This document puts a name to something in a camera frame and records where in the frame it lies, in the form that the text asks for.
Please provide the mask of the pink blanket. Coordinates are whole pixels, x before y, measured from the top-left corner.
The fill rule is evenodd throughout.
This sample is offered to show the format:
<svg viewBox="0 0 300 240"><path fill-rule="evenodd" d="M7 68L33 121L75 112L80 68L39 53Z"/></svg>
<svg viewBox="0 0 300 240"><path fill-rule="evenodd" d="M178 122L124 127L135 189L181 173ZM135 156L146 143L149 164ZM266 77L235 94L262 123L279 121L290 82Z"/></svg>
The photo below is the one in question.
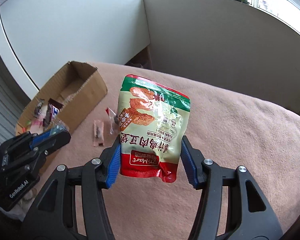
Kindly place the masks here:
<svg viewBox="0 0 300 240"><path fill-rule="evenodd" d="M300 116L186 78L94 65L119 131L72 134L23 239L300 239Z"/></svg>

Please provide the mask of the red dark jujube snack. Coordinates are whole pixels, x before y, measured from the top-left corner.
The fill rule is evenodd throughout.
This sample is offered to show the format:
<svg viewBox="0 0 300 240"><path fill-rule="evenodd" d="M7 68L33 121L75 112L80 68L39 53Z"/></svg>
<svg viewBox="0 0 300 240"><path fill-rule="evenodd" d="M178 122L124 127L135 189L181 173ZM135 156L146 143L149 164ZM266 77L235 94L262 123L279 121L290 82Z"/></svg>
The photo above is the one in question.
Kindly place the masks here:
<svg viewBox="0 0 300 240"><path fill-rule="evenodd" d="M110 134L118 134L119 133L119 120L118 120L117 114L109 107L106 108L106 113L109 118Z"/></svg>

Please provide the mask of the red white snack pouch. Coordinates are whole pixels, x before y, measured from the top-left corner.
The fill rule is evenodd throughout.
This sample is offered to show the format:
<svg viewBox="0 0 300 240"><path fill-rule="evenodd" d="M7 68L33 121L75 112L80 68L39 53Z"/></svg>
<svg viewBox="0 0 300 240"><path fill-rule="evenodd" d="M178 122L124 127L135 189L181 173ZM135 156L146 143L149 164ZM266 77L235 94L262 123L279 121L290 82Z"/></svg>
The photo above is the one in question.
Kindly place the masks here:
<svg viewBox="0 0 300 240"><path fill-rule="evenodd" d="M185 94L144 77L126 75L117 106L120 173L175 182L190 109Z"/></svg>

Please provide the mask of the pink white candy sachet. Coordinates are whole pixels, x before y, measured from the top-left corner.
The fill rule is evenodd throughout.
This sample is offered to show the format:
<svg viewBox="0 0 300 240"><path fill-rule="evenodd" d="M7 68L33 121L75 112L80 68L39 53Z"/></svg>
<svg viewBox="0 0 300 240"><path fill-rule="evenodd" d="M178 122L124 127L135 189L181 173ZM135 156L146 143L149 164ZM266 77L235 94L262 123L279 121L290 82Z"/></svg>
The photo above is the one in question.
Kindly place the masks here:
<svg viewBox="0 0 300 240"><path fill-rule="evenodd" d="M94 136L93 136L93 145L103 146L104 145L104 122L101 120L94 121Z"/></svg>

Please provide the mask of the snickers bar wrapper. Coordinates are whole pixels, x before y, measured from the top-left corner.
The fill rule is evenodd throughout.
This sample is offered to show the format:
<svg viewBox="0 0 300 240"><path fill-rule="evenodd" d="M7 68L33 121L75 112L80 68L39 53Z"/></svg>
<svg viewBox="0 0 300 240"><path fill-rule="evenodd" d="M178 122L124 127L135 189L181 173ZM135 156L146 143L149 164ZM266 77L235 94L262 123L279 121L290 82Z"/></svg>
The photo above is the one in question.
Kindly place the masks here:
<svg viewBox="0 0 300 240"><path fill-rule="evenodd" d="M43 119L43 128L46 130L51 121L56 117L59 111L63 108L63 104L50 98L47 104L46 116Z"/></svg>

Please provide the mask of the black candy packet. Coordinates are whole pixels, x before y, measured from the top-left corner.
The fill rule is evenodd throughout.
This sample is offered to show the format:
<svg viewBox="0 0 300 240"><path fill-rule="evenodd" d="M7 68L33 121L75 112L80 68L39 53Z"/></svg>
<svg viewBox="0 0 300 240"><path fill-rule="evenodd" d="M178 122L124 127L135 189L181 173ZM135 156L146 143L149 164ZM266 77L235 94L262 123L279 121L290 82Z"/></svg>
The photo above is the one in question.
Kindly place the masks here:
<svg viewBox="0 0 300 240"><path fill-rule="evenodd" d="M34 116L35 116L35 117L40 116L40 114L41 114L41 109L42 109L42 106L43 106L44 102L45 102L44 99L39 99L39 101L38 101L38 103L37 103L37 105L36 105L36 107L35 107L35 109L34 109Z"/></svg>

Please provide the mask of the clear green candy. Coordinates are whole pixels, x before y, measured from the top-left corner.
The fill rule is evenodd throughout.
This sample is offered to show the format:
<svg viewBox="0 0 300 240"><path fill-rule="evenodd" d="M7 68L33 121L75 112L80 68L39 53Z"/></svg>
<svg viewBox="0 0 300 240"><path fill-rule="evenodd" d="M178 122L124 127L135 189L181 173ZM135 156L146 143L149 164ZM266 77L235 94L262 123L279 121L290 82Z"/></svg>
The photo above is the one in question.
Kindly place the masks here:
<svg viewBox="0 0 300 240"><path fill-rule="evenodd" d="M68 131L69 128L68 126L62 121L62 120L59 120L59 119L53 119L52 120L52 128L51 130L53 132L57 132L57 131Z"/></svg>

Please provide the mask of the cardboard box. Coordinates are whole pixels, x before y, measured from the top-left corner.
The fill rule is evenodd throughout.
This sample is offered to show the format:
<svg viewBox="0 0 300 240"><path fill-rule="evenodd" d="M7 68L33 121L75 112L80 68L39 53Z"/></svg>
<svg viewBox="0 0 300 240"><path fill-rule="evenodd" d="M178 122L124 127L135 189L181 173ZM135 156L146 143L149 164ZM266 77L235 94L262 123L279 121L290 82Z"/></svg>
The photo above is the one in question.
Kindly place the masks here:
<svg viewBox="0 0 300 240"><path fill-rule="evenodd" d="M71 61L58 70L24 108L15 126L15 134L25 132L33 119L34 109L40 99L53 99L63 104L56 119L69 128L69 132L82 123L108 92L106 83L96 66L86 62Z"/></svg>

